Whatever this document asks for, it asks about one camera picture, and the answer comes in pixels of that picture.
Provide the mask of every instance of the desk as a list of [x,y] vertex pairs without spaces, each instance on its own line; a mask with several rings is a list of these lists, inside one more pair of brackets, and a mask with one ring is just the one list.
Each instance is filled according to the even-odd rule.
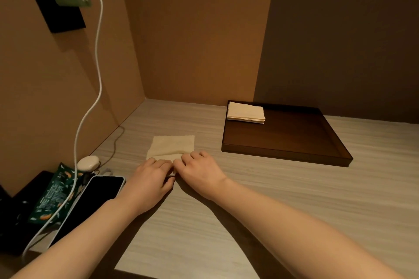
[[[341,168],[223,153],[225,110],[147,99],[93,154],[129,177],[153,136],[193,134],[195,149],[207,150],[229,177],[328,222],[404,276],[419,278],[419,125],[326,117],[354,158]],[[240,223],[185,185],[175,183],[150,215],[127,229],[102,269],[157,279],[283,274]]]

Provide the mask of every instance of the dark brown tray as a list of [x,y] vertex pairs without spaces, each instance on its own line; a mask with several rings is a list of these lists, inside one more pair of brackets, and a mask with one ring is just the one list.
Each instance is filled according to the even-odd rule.
[[318,108],[239,102],[264,108],[265,123],[227,120],[221,151],[347,167],[353,157]]

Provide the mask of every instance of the charging cable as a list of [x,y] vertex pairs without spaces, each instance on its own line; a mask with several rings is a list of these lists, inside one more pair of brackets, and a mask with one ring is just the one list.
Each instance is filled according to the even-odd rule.
[[28,245],[25,247],[25,250],[22,254],[22,260],[25,263],[25,255],[28,252],[28,250],[32,247],[31,243],[38,237],[39,234],[42,233],[42,231],[47,227],[47,225],[52,221],[55,216],[60,212],[60,210],[65,206],[65,204],[70,200],[70,198],[73,196],[73,193],[76,191],[76,183],[77,183],[77,140],[80,133],[81,126],[84,123],[84,120],[86,117],[90,114],[92,109],[97,105],[99,102],[101,95],[102,95],[102,78],[101,78],[101,71],[99,69],[99,60],[98,60],[98,43],[99,43],[99,32],[101,29],[102,24],[102,15],[103,15],[103,1],[99,0],[101,2],[101,12],[99,14],[99,22],[98,22],[98,28],[96,31],[96,40],[95,40],[95,60],[96,60],[96,69],[98,72],[98,78],[99,78],[99,95],[96,98],[96,101],[93,103],[93,105],[89,108],[89,110],[85,113],[83,118],[81,118],[80,124],[76,131],[76,137],[74,139],[74,150],[73,150],[73,156],[74,156],[74,181],[73,186],[71,188],[70,194],[68,194],[67,198],[64,200],[64,202],[60,205],[60,207],[55,211],[55,213],[45,222],[45,224],[41,227],[41,229],[35,234],[35,236],[29,241]]

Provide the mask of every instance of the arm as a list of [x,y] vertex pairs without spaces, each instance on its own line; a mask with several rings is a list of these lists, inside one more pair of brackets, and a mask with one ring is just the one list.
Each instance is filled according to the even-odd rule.
[[148,159],[115,199],[103,204],[13,279],[87,278],[133,219],[154,207],[173,187],[174,178],[163,184],[171,168],[170,161]]
[[205,151],[173,162],[203,197],[237,218],[292,273],[303,278],[402,278],[326,223],[225,176]]

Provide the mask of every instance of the green package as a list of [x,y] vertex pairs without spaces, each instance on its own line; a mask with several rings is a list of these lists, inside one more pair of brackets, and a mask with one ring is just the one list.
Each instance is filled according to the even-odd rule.
[[[76,195],[81,191],[81,183],[85,173],[78,171],[75,193]],[[58,169],[55,171],[50,184],[46,188],[42,197],[38,200],[31,215],[29,215],[28,222],[33,224],[45,224],[47,220],[55,213],[55,211],[62,205],[65,199],[70,194],[74,182],[74,170],[60,163]],[[74,192],[71,194],[68,202],[58,212],[50,224],[61,223],[67,216],[76,196]]]

